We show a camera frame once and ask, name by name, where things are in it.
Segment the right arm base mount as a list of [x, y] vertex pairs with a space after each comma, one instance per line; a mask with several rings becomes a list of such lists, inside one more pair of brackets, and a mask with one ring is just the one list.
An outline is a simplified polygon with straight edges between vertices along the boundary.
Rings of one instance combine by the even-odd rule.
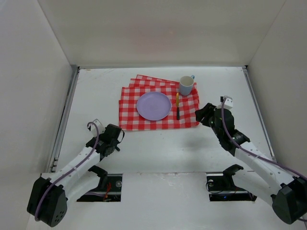
[[256, 201], [257, 196], [234, 184], [232, 177], [243, 169], [242, 166], [234, 164], [222, 172], [206, 174], [205, 187], [209, 193], [209, 200], [211, 202]]

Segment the lilac round plate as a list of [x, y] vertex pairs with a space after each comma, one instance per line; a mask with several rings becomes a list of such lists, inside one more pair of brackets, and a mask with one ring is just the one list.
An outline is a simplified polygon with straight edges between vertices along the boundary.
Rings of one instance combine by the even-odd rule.
[[170, 99], [161, 92], [147, 92], [136, 103], [139, 115], [149, 121], [162, 120], [168, 116], [171, 108]]

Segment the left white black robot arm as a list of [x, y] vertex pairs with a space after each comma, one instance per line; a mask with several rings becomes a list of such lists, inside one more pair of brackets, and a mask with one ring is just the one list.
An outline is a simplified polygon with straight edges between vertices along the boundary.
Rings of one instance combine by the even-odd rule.
[[87, 124], [95, 131], [80, 153], [58, 172], [46, 173], [34, 182], [27, 212], [53, 228], [65, 217], [69, 206], [82, 196], [99, 196], [107, 199], [108, 193], [116, 188], [108, 181], [108, 173], [98, 164], [114, 151], [123, 141], [122, 128], [109, 124], [103, 127], [98, 120]]

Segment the red white checkered cloth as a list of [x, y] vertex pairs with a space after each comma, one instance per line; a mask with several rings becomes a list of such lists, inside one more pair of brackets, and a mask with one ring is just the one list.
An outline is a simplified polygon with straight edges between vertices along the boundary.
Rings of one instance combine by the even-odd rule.
[[[177, 120], [176, 95], [179, 82], [137, 75], [131, 79], [128, 87], [121, 89], [119, 100], [119, 126], [126, 131], [147, 131], [161, 129], [179, 129], [195, 127], [199, 123], [195, 118], [195, 111], [199, 109], [200, 100], [197, 84], [193, 84], [192, 91], [187, 96], [179, 96], [179, 115]], [[149, 121], [137, 112], [137, 101], [145, 93], [161, 92], [171, 102], [170, 113], [160, 121]]]

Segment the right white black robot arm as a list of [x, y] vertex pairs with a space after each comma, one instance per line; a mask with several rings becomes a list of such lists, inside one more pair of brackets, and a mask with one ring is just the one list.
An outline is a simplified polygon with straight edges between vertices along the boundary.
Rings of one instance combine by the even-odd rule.
[[245, 163], [252, 171], [234, 164], [223, 171], [225, 188], [242, 188], [273, 208], [286, 224], [293, 224], [307, 213], [307, 180], [298, 173], [290, 174], [262, 154], [250, 139], [235, 128], [231, 104], [206, 104], [195, 112], [196, 121], [210, 127], [221, 147]]

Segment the gold knife teal handle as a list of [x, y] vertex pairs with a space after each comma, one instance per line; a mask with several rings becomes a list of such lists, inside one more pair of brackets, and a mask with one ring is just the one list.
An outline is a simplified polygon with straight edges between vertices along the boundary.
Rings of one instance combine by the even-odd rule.
[[176, 94], [177, 120], [180, 120], [179, 93]]

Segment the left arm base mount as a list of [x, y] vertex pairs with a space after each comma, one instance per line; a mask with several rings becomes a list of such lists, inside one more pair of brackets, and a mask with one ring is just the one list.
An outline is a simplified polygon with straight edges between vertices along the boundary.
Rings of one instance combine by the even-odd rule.
[[120, 202], [123, 174], [109, 174], [106, 170], [93, 166], [99, 178], [98, 186], [81, 196], [77, 202]]

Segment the light blue mug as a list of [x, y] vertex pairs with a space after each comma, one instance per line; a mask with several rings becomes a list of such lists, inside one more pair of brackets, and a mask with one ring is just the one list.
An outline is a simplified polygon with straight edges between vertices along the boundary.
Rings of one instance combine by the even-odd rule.
[[179, 93], [182, 96], [188, 96], [194, 86], [194, 80], [195, 80], [195, 76], [191, 75], [191, 76], [183, 76], [180, 78], [179, 81]]

